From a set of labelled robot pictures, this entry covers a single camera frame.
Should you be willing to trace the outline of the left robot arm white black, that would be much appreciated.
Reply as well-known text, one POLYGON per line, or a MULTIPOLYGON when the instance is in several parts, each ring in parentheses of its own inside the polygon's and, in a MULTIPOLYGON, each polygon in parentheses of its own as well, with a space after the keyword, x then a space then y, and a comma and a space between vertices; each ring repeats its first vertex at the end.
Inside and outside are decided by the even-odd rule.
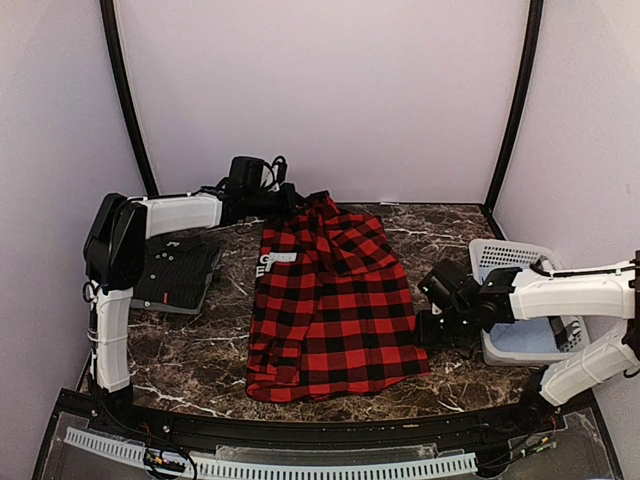
POLYGON ((283 156, 272 162, 238 156, 215 186, 157 197, 119 193, 104 197, 83 249, 90 375, 99 392, 113 395, 130 389, 129 309, 144 271, 146 242, 173 232, 227 227, 248 217, 267 219, 292 212, 302 198, 287 182, 287 168, 283 156))

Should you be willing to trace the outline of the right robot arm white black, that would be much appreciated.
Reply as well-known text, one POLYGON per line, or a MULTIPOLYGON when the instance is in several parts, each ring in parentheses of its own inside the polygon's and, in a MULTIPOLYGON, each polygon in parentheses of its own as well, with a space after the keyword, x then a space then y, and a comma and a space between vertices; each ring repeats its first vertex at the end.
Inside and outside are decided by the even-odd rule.
POLYGON ((495 268, 483 282, 459 263, 445 259, 418 288, 431 305, 418 324, 427 345, 490 332, 499 323, 542 317, 617 319, 603 337, 534 377, 510 413, 511 426, 521 434, 534 432, 547 420, 550 409, 583 391, 618 374, 630 378, 639 372, 637 258, 595 269, 546 270, 539 262, 527 268, 495 268))

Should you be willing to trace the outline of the red black plaid shirt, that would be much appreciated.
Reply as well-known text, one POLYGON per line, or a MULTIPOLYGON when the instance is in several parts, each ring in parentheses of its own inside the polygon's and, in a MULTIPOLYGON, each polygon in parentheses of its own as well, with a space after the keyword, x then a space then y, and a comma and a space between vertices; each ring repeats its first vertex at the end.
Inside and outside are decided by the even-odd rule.
POLYGON ((246 393, 256 401, 368 396, 430 372, 406 271, 381 219, 327 192, 264 227, 246 393))

